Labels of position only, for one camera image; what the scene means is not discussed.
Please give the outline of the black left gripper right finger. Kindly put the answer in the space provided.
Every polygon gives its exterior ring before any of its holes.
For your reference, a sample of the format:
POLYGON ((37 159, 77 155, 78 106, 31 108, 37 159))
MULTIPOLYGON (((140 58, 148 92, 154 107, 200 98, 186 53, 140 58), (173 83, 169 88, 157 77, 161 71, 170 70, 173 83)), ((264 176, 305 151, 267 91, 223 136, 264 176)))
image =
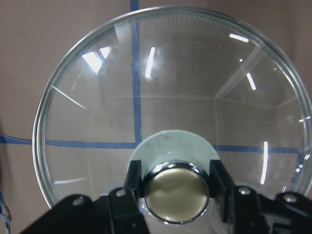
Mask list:
POLYGON ((210 161, 210 188, 219 217, 229 234, 267 234, 258 193, 248 186, 235 185, 221 160, 210 161))

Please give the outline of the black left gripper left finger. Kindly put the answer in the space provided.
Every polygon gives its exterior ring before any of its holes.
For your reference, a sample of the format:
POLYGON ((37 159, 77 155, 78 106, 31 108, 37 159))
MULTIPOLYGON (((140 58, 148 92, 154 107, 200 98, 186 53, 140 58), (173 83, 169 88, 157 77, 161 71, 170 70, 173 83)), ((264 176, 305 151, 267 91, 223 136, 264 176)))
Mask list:
POLYGON ((139 208, 142 182, 141 161, 132 160, 122 187, 109 193, 109 212, 113 234, 148 234, 149 229, 139 208))

